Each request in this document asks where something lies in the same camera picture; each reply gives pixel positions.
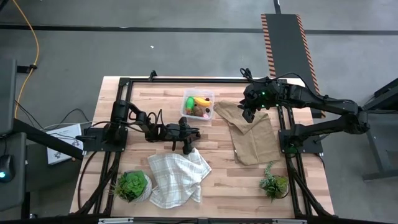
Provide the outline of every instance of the white checkered towel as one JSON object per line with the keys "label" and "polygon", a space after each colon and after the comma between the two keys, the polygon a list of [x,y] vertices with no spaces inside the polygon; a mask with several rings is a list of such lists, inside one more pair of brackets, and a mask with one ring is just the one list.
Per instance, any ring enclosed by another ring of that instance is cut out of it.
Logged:
{"label": "white checkered towel", "polygon": [[160,208],[183,205],[190,197],[200,203],[200,182],[211,167],[195,148],[189,155],[159,154],[148,157],[157,186],[150,201]]}

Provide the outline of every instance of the banana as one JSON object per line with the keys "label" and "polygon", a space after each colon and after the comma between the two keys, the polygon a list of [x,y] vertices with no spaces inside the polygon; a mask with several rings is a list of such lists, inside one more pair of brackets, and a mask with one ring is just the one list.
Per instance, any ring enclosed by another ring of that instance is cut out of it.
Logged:
{"label": "banana", "polygon": [[203,107],[207,107],[211,105],[211,101],[207,101],[203,98],[200,97],[194,97],[193,98],[195,100],[195,103],[199,106],[203,106]]}

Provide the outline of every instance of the potted succulent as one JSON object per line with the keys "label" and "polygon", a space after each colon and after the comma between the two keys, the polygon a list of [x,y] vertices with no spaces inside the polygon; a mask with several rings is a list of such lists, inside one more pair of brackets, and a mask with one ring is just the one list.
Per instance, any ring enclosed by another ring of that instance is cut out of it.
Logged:
{"label": "potted succulent", "polygon": [[127,202],[142,202],[152,190],[150,178],[141,170],[126,171],[118,178],[113,193]]}
{"label": "potted succulent", "polygon": [[265,170],[266,178],[260,180],[260,188],[266,191],[271,202],[278,198],[284,198],[289,193],[289,181],[286,177],[271,174],[271,167],[274,163],[270,162]]}

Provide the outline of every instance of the gray floor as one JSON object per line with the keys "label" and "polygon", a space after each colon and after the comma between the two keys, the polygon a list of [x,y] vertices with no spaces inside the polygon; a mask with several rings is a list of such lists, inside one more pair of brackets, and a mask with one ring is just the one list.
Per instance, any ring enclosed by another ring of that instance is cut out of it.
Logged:
{"label": "gray floor", "polygon": [[[19,0],[35,24],[137,27],[261,28],[260,13],[272,0]],[[302,16],[305,29],[396,30],[398,1],[280,0],[283,13]],[[14,5],[0,22],[23,22]],[[92,118],[105,75],[204,75],[240,77],[240,67],[268,74],[262,34],[137,32],[37,32],[39,69],[25,88],[22,105],[43,125],[81,108]],[[309,35],[321,92],[364,103],[398,77],[398,36]],[[35,56],[29,31],[0,30],[0,57],[29,64]],[[24,75],[18,76],[19,86]],[[328,114],[327,119],[335,118]],[[78,114],[68,121],[83,121]],[[323,142],[326,175],[335,213],[345,218],[398,222],[398,179],[364,183],[376,171],[365,136],[332,134]],[[67,214],[75,182],[36,192],[32,211]],[[18,209],[0,213],[15,218]]]}

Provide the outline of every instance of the green plant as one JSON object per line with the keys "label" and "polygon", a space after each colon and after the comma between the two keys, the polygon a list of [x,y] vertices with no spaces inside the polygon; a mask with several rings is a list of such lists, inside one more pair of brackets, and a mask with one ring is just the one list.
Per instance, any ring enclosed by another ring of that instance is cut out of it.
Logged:
{"label": "green plant", "polygon": [[266,191],[267,196],[271,198],[271,202],[275,198],[285,196],[289,183],[286,177],[271,174],[272,165],[274,163],[270,162],[264,171],[266,179],[260,180],[260,188]]}
{"label": "green plant", "polygon": [[119,177],[113,193],[121,199],[131,202],[141,196],[147,184],[148,181],[145,179],[143,171],[125,172]]}

